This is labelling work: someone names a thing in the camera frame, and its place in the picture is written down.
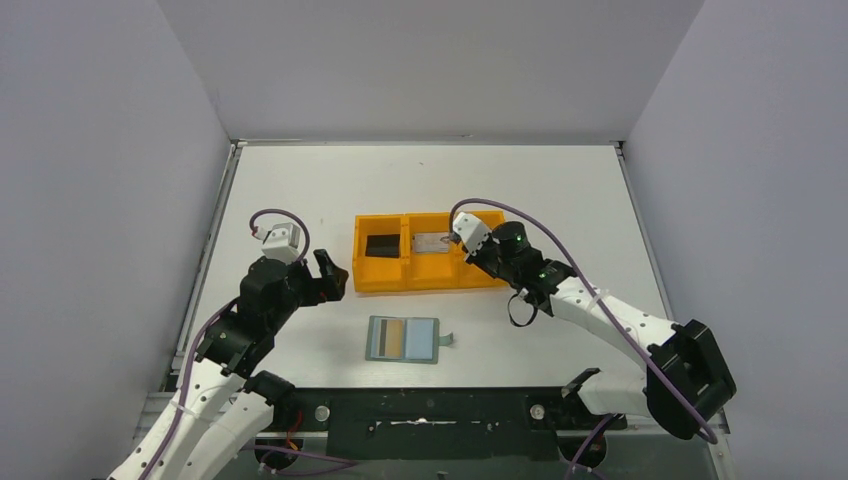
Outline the green card holder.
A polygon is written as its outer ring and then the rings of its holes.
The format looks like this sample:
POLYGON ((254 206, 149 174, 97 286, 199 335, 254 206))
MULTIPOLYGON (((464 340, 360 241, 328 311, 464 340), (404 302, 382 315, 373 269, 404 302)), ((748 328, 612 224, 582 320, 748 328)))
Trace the green card holder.
POLYGON ((433 317, 369 318, 365 360, 390 363, 437 364, 439 351, 455 342, 453 332, 440 333, 433 317))

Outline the silver VIP card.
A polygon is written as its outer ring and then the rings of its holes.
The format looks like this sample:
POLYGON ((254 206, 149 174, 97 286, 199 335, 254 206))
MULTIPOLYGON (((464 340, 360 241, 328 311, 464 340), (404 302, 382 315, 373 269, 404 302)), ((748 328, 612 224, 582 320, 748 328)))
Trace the silver VIP card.
POLYGON ((450 246, 450 235, 447 232, 419 232, 412 235, 412 252, 417 255, 448 253, 450 246))

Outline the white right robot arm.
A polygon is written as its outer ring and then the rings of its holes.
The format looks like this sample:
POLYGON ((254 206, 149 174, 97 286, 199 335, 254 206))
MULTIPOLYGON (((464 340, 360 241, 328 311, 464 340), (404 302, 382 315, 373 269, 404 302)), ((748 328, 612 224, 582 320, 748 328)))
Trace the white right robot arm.
POLYGON ((536 312, 584 329, 638 366, 633 372, 591 367, 567 384, 566 395, 590 413, 650 417, 688 440, 736 395, 713 332, 700 321, 651 315, 584 281, 575 267, 532 247, 521 222, 489 227, 462 212, 451 229, 468 264, 506 282, 536 312))

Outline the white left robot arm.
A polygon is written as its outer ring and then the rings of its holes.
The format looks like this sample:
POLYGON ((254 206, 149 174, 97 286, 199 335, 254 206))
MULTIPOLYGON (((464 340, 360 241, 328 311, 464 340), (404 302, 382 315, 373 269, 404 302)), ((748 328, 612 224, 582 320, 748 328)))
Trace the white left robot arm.
POLYGON ((215 475, 270 424, 276 403, 294 387, 257 366, 297 310, 345 296, 348 271, 323 249, 315 250, 314 257, 317 276, 304 259, 262 256, 248 268, 238 296, 215 312, 192 341, 168 405, 110 478, 215 475))

